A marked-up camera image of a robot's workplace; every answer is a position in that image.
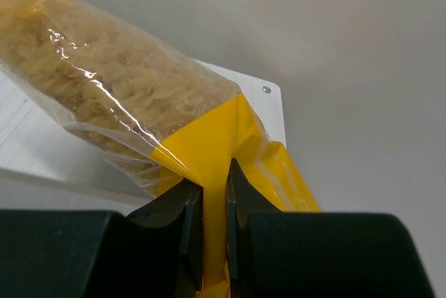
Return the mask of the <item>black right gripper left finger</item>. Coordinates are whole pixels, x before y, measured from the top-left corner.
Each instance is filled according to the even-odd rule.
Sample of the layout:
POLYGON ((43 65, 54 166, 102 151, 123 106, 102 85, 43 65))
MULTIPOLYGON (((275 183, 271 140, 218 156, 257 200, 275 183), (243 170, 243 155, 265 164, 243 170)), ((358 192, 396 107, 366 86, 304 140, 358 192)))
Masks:
POLYGON ((2 210, 2 297, 194 297, 203 189, 183 180, 143 207, 2 210))

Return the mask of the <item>yellow fusilli pasta bag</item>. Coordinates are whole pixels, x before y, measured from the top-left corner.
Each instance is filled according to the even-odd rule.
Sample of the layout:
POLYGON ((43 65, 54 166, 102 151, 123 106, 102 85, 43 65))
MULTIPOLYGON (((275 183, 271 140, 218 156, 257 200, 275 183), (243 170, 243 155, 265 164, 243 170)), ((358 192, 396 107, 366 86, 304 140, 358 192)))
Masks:
POLYGON ((230 297, 234 289, 226 228, 232 161, 279 209, 318 210, 237 83, 95 6, 1 0, 1 69, 151 196, 184 179, 203 188, 199 297, 230 297))

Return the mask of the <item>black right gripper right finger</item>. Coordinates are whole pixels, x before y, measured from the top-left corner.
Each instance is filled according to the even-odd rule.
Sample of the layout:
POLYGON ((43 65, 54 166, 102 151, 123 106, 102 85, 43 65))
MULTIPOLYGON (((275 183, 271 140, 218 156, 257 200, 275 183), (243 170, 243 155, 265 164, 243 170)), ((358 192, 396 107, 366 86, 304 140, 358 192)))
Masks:
POLYGON ((232 297, 432 297, 391 214, 283 212, 232 161, 226 182, 232 297))

